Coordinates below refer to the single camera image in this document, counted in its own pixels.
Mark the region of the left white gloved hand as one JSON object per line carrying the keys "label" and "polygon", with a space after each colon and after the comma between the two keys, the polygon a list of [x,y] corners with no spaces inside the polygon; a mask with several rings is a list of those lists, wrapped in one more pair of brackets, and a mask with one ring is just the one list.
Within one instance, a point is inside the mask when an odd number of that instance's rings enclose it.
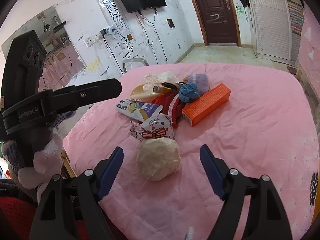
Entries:
{"label": "left white gloved hand", "polygon": [[60,157],[63,142],[57,133],[53,133],[50,142],[40,151],[34,153],[33,166],[22,167],[18,157],[22,154],[13,140],[5,140],[1,152],[8,163],[9,172],[14,184],[32,200],[41,201],[41,196],[55,174],[61,173],[63,165]]}

